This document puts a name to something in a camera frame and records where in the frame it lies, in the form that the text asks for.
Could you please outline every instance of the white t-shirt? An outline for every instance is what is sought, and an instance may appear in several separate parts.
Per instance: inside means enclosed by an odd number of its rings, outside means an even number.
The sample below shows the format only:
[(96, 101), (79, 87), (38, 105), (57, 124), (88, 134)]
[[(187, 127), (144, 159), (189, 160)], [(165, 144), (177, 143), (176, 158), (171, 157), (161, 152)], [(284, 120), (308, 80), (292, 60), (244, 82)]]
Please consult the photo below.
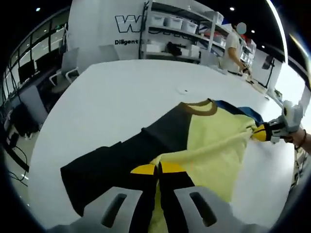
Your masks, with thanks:
[(229, 57), (228, 50), (229, 48), (236, 49), (236, 56), (239, 58), (241, 55), (241, 44), (240, 44), (240, 37), (238, 36), (237, 32), (234, 30), (228, 35), (226, 45), (225, 45), (225, 54), (223, 56), (223, 60), (221, 63), (222, 69), (227, 69), (231, 72), (239, 72), (239, 66), (231, 60)]

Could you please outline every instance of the sleeve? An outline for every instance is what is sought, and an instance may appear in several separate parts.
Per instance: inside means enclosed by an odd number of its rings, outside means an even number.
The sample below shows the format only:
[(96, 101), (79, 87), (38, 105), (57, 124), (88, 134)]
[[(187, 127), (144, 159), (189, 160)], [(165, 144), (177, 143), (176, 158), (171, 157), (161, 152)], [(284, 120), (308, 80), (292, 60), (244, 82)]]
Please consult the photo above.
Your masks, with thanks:
[(237, 39), (236, 36), (234, 36), (233, 34), (229, 34), (227, 37), (227, 47), (228, 48), (238, 48), (238, 44), (239, 44), (239, 40)]

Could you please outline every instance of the blue fabric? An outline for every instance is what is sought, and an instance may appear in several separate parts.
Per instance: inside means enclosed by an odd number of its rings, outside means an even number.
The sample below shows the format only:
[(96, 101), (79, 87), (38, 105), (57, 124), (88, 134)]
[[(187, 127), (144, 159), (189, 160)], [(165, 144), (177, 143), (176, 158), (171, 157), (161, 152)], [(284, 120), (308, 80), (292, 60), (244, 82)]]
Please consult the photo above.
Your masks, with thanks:
[(255, 123), (257, 126), (260, 126), (261, 124), (264, 123), (261, 115), (251, 109), (250, 107), (235, 107), (232, 104), (225, 102), (223, 100), (217, 100), (216, 104), (218, 107), (225, 109), (226, 111), (230, 112), (233, 115), (246, 115), (248, 117), (251, 117), (254, 119)]

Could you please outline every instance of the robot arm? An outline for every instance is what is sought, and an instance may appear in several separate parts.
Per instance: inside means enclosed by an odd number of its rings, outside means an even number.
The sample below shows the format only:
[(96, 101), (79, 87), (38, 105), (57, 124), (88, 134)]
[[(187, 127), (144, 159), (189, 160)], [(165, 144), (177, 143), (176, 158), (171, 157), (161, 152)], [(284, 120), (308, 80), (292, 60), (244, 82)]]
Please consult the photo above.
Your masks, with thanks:
[(260, 125), (254, 130), (252, 138), (261, 142), (279, 142), (280, 138), (286, 138), (289, 134), (298, 131), (302, 117), (301, 104), (293, 105), (292, 102), (286, 100), (283, 104), (282, 114), (278, 118)]

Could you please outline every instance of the window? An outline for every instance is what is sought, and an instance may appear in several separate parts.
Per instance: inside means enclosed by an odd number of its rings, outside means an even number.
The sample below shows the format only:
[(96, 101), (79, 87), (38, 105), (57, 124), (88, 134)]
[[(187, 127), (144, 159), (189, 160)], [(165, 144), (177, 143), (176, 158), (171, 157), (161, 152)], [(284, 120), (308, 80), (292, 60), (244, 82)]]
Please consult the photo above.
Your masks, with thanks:
[(49, 52), (49, 39), (45, 38), (43, 41), (38, 43), (32, 48), (33, 60), (36, 61), (43, 55)]
[(30, 48), (30, 37), (28, 37), (25, 42), (20, 46), (19, 53), (23, 54), (27, 49)]
[(50, 22), (46, 22), (33, 33), (33, 44), (49, 32)]
[(19, 74), (18, 74), (18, 63), (15, 64), (15, 66), (12, 67), (12, 74), (15, 83), (13, 83), (14, 89), (16, 89), (16, 86), (18, 86), (19, 83)]
[(13, 66), (17, 60), (18, 60), (18, 50), (16, 50), (16, 52), (13, 54), (11, 58), (11, 65)]
[(282, 93), (282, 99), (298, 104), (304, 89), (305, 81), (293, 68), (283, 63), (276, 83), (276, 90)]
[(56, 33), (54, 33), (53, 35), (51, 35), (51, 51), (59, 47), (59, 43), (61, 42), (64, 36), (64, 31), (65, 29), (62, 28), (57, 30)]
[(30, 51), (26, 52), (20, 59), (20, 67), (30, 61)]
[(69, 19), (69, 11), (65, 11), (57, 15), (55, 18), (52, 19), (52, 30), (59, 29), (60, 26), (64, 25), (65, 23), (68, 23), (68, 19)]
[(5, 81), (6, 83), (4, 84), (4, 93), (5, 93), (5, 97), (7, 98), (8, 95), (10, 95), (14, 91), (10, 72), (7, 74)]

